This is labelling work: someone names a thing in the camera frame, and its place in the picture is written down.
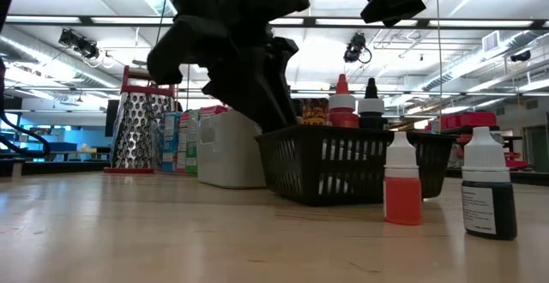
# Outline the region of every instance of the white label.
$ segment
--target white label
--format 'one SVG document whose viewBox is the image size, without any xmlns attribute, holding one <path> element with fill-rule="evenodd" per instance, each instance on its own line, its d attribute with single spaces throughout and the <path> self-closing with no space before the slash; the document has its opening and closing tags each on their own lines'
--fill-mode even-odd
<svg viewBox="0 0 549 283">
<path fill-rule="evenodd" d="M 492 189 L 462 187 L 463 223 L 469 231 L 496 234 Z"/>
<path fill-rule="evenodd" d="M 165 153 L 162 155 L 162 162 L 173 162 L 173 153 Z"/>
<path fill-rule="evenodd" d="M 187 166 L 196 166 L 196 159 L 195 158 L 187 158 L 186 164 L 187 164 Z"/>
<path fill-rule="evenodd" d="M 177 168 L 184 169 L 185 168 L 185 161 L 186 161 L 185 152 L 178 153 Z"/>
<path fill-rule="evenodd" d="M 166 117 L 166 124 L 164 126 L 164 140 L 170 141 L 173 139 L 173 131 L 175 126 L 175 117 Z"/>
</svg>

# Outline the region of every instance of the red liquid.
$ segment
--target red liquid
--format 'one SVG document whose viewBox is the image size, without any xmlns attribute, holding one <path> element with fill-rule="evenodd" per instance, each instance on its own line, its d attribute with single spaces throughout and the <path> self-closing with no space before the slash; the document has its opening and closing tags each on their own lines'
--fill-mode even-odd
<svg viewBox="0 0 549 283">
<path fill-rule="evenodd" d="M 385 220 L 416 226 L 421 224 L 421 182 L 417 178 L 385 178 Z"/>
</svg>

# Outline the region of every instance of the ceiling beam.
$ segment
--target ceiling beam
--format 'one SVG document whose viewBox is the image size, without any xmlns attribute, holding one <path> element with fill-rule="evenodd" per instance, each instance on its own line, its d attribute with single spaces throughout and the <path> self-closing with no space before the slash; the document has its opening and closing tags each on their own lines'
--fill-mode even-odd
<svg viewBox="0 0 549 283">
<path fill-rule="evenodd" d="M 441 19 L 441 30 L 549 30 L 547 19 Z M 170 27 L 173 21 L 159 16 L 74 16 L 74 15 L 8 15 L 7 24 L 16 26 L 60 26 L 60 27 Z M 386 29 L 381 22 L 365 24 L 357 17 L 284 17 L 271 21 L 278 28 L 348 28 Z M 416 18 L 402 21 L 391 29 L 436 30 L 437 20 Z"/>
</svg>

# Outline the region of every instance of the black dropper bottle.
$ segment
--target black dropper bottle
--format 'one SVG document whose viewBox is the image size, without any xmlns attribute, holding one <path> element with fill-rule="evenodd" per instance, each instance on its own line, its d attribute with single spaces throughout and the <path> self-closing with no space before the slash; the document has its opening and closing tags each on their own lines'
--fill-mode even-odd
<svg viewBox="0 0 549 283">
<path fill-rule="evenodd" d="M 366 95 L 359 101 L 361 129 L 387 129 L 389 121 L 383 117 L 385 103 L 377 97 L 376 79 L 368 79 Z"/>
</svg>

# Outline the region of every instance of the sauce bottle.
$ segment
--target sauce bottle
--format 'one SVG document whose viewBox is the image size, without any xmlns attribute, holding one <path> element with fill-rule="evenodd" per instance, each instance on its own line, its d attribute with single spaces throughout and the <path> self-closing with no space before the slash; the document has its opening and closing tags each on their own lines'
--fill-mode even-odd
<svg viewBox="0 0 549 283">
<path fill-rule="evenodd" d="M 358 128 L 359 116 L 354 114 L 356 99 L 349 93 L 345 74 L 341 74 L 335 94 L 329 97 L 329 121 L 333 126 Z"/>
<path fill-rule="evenodd" d="M 387 129 L 389 121 L 383 118 L 385 102 L 377 97 L 376 79 L 368 79 L 366 95 L 359 101 L 361 129 Z"/>
<path fill-rule="evenodd" d="M 415 148 L 408 142 L 406 132 L 395 132 L 393 143 L 387 147 L 383 193 L 386 221 L 407 226 L 421 224 L 421 181 Z"/>
<path fill-rule="evenodd" d="M 473 129 L 462 171 L 465 230 L 483 238 L 515 239 L 515 197 L 509 168 L 503 146 L 494 141 L 488 127 Z"/>
</svg>

